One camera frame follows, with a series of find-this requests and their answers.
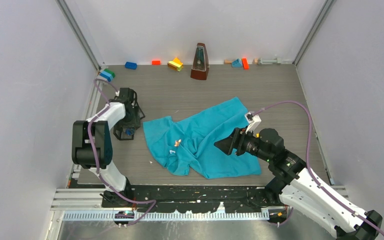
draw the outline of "gray wood grain surface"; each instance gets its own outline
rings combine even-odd
[[[238,97],[249,111],[257,111],[276,102],[295,100],[305,103],[295,66],[250,65],[249,70],[232,68],[230,65],[212,65],[205,81],[190,78],[191,67],[186,65],[180,72],[166,65],[139,65],[136,70],[123,65],[111,66],[117,87],[129,87],[138,95],[138,102],[150,121],[172,116],[180,121],[209,107]],[[114,90],[103,87],[104,93],[112,98]],[[98,109],[105,101],[101,97]],[[284,139],[286,148],[305,159],[308,134],[308,120],[305,112],[290,103],[271,108],[260,114],[262,128],[274,128]],[[260,160],[261,175],[206,179],[193,169],[188,176],[169,173],[151,156],[141,127],[132,141],[118,141],[111,134],[113,161],[132,184],[178,184],[178,185],[266,185],[272,178],[268,164]],[[320,151],[315,139],[311,142],[310,160],[313,170],[326,182]],[[78,179],[81,184],[99,184],[99,179],[88,170],[82,169]]]

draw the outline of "cloth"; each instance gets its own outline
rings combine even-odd
[[[261,174],[256,156],[224,154],[214,142],[248,125],[247,108],[235,97],[179,122],[171,116],[143,123],[146,144],[155,160],[174,175],[193,168],[207,179]]]

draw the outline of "red block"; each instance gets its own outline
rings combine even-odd
[[[245,70],[250,69],[250,66],[248,65],[248,61],[245,57],[242,58],[242,65],[243,65],[243,69],[245,69]]]

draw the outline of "brown wooden metronome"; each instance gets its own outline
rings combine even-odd
[[[196,80],[207,80],[209,69],[207,49],[204,43],[199,42],[196,45],[195,58],[193,59],[190,77]]]

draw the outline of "wall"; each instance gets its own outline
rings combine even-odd
[[[384,218],[384,2],[337,1],[298,73],[334,179]]]
[[[40,240],[95,69],[54,0],[0,1],[0,240]]]
[[[281,57],[292,62],[324,0],[67,0],[107,65],[191,63],[198,42],[209,62]]]

